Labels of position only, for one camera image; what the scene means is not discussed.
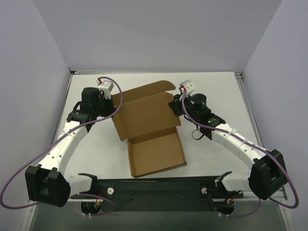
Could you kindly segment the brown cardboard box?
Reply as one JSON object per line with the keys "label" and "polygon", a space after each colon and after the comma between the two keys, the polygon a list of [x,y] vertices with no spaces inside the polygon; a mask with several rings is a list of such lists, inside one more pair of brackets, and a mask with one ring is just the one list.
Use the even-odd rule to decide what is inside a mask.
{"label": "brown cardboard box", "polygon": [[132,177],[138,178],[187,164],[169,103],[173,83],[160,80],[113,95],[119,111],[112,121],[121,141],[127,141]]}

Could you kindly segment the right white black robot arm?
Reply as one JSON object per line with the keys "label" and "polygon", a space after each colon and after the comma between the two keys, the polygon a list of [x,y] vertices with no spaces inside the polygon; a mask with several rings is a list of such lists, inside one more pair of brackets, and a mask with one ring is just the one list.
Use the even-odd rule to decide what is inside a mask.
{"label": "right white black robot arm", "polygon": [[184,98],[176,94],[168,105],[176,116],[194,123],[202,136],[224,146],[250,169],[248,174],[226,172],[219,176],[215,184],[220,193],[248,191],[267,200],[287,183],[282,154],[276,149],[270,152],[259,147],[237,133],[211,112],[205,95],[198,93]]}

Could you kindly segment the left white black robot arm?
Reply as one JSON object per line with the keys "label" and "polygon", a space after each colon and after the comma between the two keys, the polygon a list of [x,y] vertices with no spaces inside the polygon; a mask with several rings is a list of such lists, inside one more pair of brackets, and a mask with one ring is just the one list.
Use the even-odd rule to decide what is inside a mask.
{"label": "left white black robot arm", "polygon": [[66,119],[57,144],[46,156],[25,172],[29,199],[62,207],[71,196],[83,193],[88,198],[99,194],[97,176],[78,173],[65,178],[67,164],[81,140],[89,133],[98,117],[110,118],[116,111],[112,102],[112,87],[87,87]]}

